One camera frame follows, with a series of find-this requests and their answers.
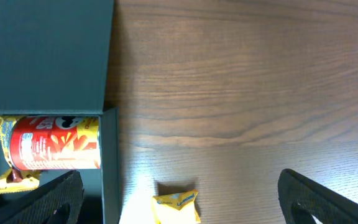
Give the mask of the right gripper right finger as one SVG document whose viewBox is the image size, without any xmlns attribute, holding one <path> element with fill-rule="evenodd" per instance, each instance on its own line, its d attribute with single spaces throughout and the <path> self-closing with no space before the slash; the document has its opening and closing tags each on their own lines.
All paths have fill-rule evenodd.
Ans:
<svg viewBox="0 0 358 224">
<path fill-rule="evenodd" d="M 280 173 L 278 199 L 286 223 L 358 223 L 358 203 L 292 169 Z"/>
</svg>

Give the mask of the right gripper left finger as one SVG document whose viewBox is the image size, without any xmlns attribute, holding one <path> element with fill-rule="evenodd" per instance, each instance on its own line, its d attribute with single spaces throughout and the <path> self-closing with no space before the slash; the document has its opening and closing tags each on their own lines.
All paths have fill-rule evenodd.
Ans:
<svg viewBox="0 0 358 224">
<path fill-rule="evenodd" d="M 76 224 L 83 203 L 81 175 L 71 170 L 0 208 L 0 223 Z"/>
</svg>

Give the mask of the dark green box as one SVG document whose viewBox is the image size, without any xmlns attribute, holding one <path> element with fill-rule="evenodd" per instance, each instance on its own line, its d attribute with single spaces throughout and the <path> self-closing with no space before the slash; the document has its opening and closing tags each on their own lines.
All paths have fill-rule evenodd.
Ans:
<svg viewBox="0 0 358 224">
<path fill-rule="evenodd" d="M 118 110 L 104 105 L 113 14 L 113 0 L 0 1 L 0 114 L 101 120 L 101 169 L 81 171 L 81 223 L 121 216 Z M 0 175 L 7 168 L 0 143 Z"/>
</svg>

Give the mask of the red chips can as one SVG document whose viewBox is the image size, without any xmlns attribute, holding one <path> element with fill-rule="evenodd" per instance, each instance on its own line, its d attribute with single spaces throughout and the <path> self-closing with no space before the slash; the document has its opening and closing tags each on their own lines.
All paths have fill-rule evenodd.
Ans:
<svg viewBox="0 0 358 224">
<path fill-rule="evenodd" d="M 9 156 L 19 170 L 100 169 L 97 116 L 25 116 L 11 131 Z"/>
</svg>

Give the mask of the yellow brown snack packet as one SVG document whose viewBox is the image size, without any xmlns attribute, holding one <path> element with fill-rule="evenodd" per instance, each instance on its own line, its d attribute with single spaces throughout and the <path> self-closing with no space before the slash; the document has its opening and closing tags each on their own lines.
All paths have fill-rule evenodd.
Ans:
<svg viewBox="0 0 358 224">
<path fill-rule="evenodd" d="M 9 169 L 0 176 L 0 194 L 11 194 L 36 189 L 40 184 L 40 170 L 19 170 L 12 162 L 9 144 L 14 125 L 23 115 L 0 115 L 0 142 Z"/>
</svg>

